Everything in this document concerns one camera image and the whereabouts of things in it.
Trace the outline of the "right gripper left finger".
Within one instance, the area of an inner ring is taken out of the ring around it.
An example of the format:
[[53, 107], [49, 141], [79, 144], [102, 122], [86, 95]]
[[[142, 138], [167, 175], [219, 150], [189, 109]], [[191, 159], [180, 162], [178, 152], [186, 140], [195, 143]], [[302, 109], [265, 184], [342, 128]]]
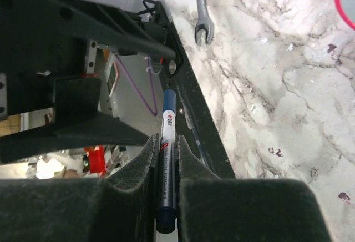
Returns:
[[141, 152], [108, 178], [115, 192], [107, 202], [109, 222], [120, 241], [154, 241], [159, 135], [152, 135]]

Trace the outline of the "blue whiteboard marker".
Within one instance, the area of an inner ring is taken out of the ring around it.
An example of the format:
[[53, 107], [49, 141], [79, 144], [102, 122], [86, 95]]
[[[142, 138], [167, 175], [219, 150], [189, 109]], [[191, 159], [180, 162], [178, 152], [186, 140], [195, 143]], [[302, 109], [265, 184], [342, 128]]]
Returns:
[[157, 182], [156, 230], [170, 234], [175, 230], [176, 173], [175, 173], [175, 113], [176, 93], [164, 92], [161, 139], [159, 149], [159, 177]]

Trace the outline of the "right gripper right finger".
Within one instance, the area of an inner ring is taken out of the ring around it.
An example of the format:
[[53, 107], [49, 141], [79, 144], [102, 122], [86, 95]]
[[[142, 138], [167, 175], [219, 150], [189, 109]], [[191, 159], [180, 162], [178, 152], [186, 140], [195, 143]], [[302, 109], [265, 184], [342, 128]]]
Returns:
[[175, 143], [175, 168], [178, 241], [206, 241], [194, 239], [192, 231], [201, 232], [207, 226], [213, 212], [207, 187], [220, 178], [193, 154], [183, 135]]

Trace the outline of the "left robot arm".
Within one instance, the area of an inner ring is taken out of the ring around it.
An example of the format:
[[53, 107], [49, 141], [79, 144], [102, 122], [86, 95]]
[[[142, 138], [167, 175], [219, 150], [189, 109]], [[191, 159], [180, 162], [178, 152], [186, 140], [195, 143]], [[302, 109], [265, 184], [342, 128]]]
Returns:
[[128, 12], [85, 0], [1, 0], [1, 118], [53, 109], [51, 124], [1, 138], [1, 162], [95, 145], [142, 146], [148, 136], [98, 111], [101, 78], [88, 72], [100, 44], [170, 61], [167, 16], [155, 1]]

